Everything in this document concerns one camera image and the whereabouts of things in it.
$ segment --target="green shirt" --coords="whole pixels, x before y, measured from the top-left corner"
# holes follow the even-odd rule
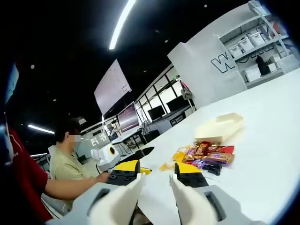
[[[50,176],[53,180],[80,180],[90,178],[83,165],[73,155],[68,155],[53,146],[50,159]],[[72,209],[73,201],[65,201],[69,210]]]

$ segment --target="monitor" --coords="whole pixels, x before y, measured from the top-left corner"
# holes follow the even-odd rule
[[[131,103],[118,114],[121,132],[125,132],[139,126],[135,103]]]
[[[183,98],[182,95],[179,97],[173,99],[172,101],[167,103],[167,106],[169,107],[171,112],[177,111],[181,108],[184,108],[186,106],[189,106],[189,103],[187,100]]]
[[[161,105],[148,110],[148,113],[152,120],[156,120],[165,114],[164,109]]]
[[[131,88],[117,60],[105,73],[94,91],[97,105],[105,115]]]

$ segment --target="computer monitor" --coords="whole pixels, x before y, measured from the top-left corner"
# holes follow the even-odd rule
[[[161,105],[148,110],[148,113],[152,120],[156,120],[157,118],[162,117],[165,114],[164,109]]]
[[[118,114],[118,120],[121,132],[125,132],[139,126],[138,115],[135,109],[135,103],[131,103]]]
[[[181,108],[184,108],[186,106],[189,106],[189,103],[187,100],[183,98],[182,95],[179,97],[173,99],[172,101],[167,103],[167,106],[169,107],[171,112],[177,111]]]

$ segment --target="white wall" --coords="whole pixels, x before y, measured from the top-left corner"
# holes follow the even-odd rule
[[[226,55],[217,35],[226,34],[253,16],[247,4],[235,8],[188,42],[179,43],[168,54],[183,82],[192,91],[197,108],[247,89],[232,61],[224,57]]]

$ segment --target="man's arm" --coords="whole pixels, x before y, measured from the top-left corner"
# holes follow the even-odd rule
[[[98,182],[105,183],[109,173],[102,173],[96,178],[82,180],[48,180],[45,194],[56,199],[74,200]]]

